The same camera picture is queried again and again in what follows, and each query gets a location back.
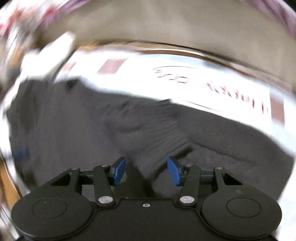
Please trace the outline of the dark grey cable-knit sweater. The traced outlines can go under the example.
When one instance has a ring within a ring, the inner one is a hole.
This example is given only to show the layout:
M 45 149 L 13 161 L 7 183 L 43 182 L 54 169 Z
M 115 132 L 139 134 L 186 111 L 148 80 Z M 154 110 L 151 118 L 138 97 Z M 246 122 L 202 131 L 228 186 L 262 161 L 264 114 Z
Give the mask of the dark grey cable-knit sweater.
M 90 171 L 127 161 L 115 193 L 121 197 L 171 197 L 178 189 L 167 158 L 211 171 L 221 166 L 244 183 L 277 199 L 293 158 L 263 133 L 221 116 L 172 104 L 96 92 L 78 80 L 26 81 L 6 111 L 16 163 L 36 189 L 72 167 Z

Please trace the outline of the white folded garment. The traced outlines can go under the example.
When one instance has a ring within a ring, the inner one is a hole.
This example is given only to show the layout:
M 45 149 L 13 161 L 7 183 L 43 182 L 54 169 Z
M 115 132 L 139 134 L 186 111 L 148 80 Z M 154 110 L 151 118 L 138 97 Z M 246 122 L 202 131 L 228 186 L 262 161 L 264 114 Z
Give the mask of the white folded garment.
M 41 50 L 27 52 L 21 63 L 20 79 L 50 78 L 69 57 L 75 47 L 76 35 L 67 31 Z

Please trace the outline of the beige mattress side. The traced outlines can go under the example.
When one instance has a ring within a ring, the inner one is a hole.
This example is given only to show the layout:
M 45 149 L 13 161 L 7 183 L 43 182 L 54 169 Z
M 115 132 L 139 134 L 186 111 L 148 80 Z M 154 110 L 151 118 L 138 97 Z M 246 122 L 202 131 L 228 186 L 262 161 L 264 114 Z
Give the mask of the beige mattress side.
M 66 31 L 79 40 L 142 40 L 208 51 L 295 83 L 295 38 L 242 1 L 90 1 L 51 24 L 42 45 Z

